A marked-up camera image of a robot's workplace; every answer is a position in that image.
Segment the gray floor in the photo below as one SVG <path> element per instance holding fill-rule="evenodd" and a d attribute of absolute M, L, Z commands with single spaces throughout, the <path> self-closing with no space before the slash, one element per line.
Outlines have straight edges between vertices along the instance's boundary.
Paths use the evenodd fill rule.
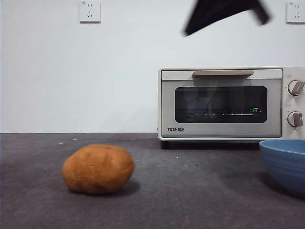
<path fill-rule="evenodd" d="M 119 192 L 68 190 L 65 159 L 90 144 L 126 148 Z M 174 144 L 157 134 L 2 134 L 3 229 L 303 229 L 305 201 L 266 173 L 257 144 Z"/>

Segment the wall outlet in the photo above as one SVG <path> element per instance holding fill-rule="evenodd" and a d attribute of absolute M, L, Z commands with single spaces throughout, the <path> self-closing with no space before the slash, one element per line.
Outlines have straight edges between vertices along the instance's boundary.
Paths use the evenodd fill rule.
<path fill-rule="evenodd" d="M 80 22 L 101 22 L 101 2 L 80 2 Z"/>
<path fill-rule="evenodd" d="M 286 3 L 286 23 L 305 23 L 305 1 Z"/>

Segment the oven door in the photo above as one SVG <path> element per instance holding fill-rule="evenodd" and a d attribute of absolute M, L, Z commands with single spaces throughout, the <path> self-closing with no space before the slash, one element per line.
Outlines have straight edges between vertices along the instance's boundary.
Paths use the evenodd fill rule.
<path fill-rule="evenodd" d="M 281 69 L 162 71 L 162 137 L 281 137 Z"/>

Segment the black cloth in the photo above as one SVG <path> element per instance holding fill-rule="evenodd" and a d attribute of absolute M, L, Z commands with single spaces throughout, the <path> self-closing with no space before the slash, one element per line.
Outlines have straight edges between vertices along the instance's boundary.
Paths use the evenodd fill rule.
<path fill-rule="evenodd" d="M 185 28 L 186 35 L 234 14 L 254 10 L 262 24 L 269 16 L 259 0 L 198 0 Z"/>

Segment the toaster oven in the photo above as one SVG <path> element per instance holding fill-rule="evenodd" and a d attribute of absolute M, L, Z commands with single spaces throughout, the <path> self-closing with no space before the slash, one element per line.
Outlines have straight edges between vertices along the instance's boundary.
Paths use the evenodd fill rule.
<path fill-rule="evenodd" d="M 304 139 L 304 85 L 305 66 L 160 69 L 161 146 Z"/>

